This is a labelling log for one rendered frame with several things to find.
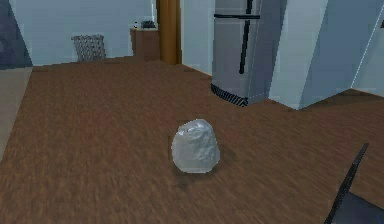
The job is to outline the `grey rounded bag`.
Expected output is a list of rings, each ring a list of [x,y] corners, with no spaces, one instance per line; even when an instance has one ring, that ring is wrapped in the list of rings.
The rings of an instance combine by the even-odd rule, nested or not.
[[[181,125],[172,141],[172,159],[182,172],[205,174],[220,160],[220,150],[213,127],[204,119]]]

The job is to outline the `brown wooden cupboard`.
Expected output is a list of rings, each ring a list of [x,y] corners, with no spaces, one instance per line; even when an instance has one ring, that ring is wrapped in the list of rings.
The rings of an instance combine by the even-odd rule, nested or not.
[[[144,61],[160,59],[160,41],[157,29],[131,28],[133,55]]]

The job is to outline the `brown wooden door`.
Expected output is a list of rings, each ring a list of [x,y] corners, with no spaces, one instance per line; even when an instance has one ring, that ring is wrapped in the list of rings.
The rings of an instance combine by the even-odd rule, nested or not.
[[[160,58],[171,65],[182,63],[180,0],[156,0]]]

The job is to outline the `grey fridge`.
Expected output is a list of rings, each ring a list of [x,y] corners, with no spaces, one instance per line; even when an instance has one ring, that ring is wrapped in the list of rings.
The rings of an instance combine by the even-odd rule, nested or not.
[[[284,21],[287,0],[215,0],[211,91],[244,107],[266,99]],[[239,74],[244,24],[250,20],[244,74]]]

